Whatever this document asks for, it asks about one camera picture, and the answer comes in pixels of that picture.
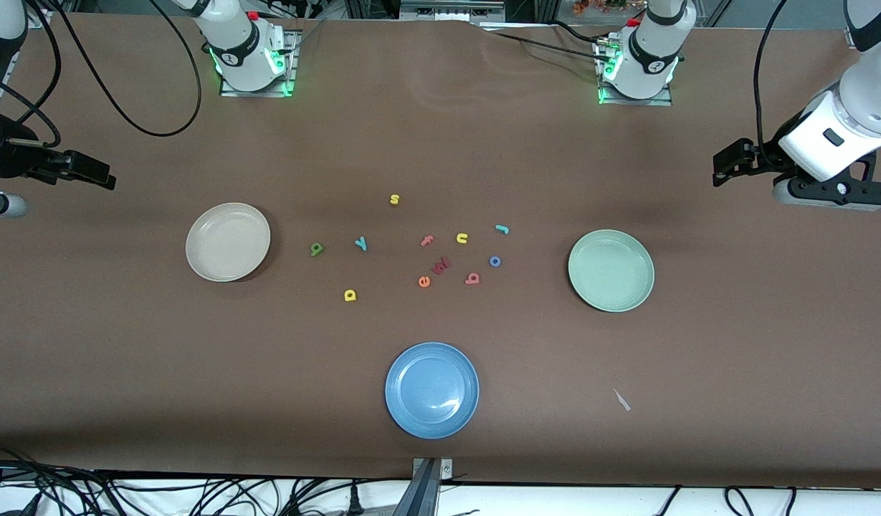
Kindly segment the beige brown plate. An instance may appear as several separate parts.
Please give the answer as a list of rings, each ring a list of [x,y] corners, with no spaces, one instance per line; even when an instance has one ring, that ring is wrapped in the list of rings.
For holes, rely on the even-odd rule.
[[[198,216],[185,242],[186,261],[198,277],[230,283],[254,273],[271,245],[266,216],[244,203],[224,203]]]

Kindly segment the green plate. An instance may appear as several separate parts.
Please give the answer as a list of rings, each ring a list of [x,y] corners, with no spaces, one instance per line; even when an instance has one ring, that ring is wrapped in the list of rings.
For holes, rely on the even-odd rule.
[[[568,254],[567,273],[574,292],[604,312],[627,312],[649,298],[655,264],[638,239],[600,229],[582,236]]]

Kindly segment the brown paper table cover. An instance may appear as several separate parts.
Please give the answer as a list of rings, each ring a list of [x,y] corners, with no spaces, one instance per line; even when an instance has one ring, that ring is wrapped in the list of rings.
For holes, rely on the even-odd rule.
[[[758,30],[693,32],[672,107],[630,107],[599,104],[584,59],[463,22],[328,21],[290,98],[220,97],[200,55],[202,109],[173,138],[129,127],[54,33],[44,111],[117,186],[0,181],[29,203],[0,219],[1,446],[175,473],[449,457],[470,482],[881,487],[881,209],[784,206],[771,174],[712,185],[713,154],[754,137]],[[231,202],[266,216],[270,250],[214,283],[186,236]],[[633,310],[569,284],[600,229],[653,258]],[[424,342],[479,376],[449,438],[386,408]]]

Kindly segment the blue plate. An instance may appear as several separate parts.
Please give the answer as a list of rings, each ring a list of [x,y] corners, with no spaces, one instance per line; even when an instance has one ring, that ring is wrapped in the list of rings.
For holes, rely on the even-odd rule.
[[[472,421],[480,401],[480,380],[469,357],[453,345],[418,343],[391,364],[384,399],[401,430],[416,438],[439,440]]]

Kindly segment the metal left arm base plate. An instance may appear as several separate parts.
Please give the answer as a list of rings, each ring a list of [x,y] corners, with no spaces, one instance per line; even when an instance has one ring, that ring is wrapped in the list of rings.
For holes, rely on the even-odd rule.
[[[598,39],[592,49],[594,56],[601,58],[596,65],[601,105],[669,107],[672,104],[669,83],[679,57],[641,63],[636,56],[626,53],[624,40],[620,39]]]

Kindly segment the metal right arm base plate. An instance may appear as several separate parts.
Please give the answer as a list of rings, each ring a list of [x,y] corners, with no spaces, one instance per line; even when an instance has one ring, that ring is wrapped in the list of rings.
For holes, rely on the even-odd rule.
[[[257,20],[259,42],[241,62],[231,52],[213,51],[223,97],[292,97],[302,32]]]

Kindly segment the silver metal frame piece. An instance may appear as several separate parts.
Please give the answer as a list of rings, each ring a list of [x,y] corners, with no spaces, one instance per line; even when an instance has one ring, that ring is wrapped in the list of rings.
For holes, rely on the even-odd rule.
[[[505,22],[505,0],[400,0],[399,19]]]

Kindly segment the silver table edge bracket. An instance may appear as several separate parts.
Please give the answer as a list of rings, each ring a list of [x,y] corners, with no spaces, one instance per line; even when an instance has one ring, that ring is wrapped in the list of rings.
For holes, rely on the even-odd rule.
[[[413,478],[420,470],[423,463],[427,463],[428,457],[415,457],[413,459]],[[449,457],[436,458],[436,469],[438,470],[438,478],[443,481],[449,481],[453,478],[452,459]]]

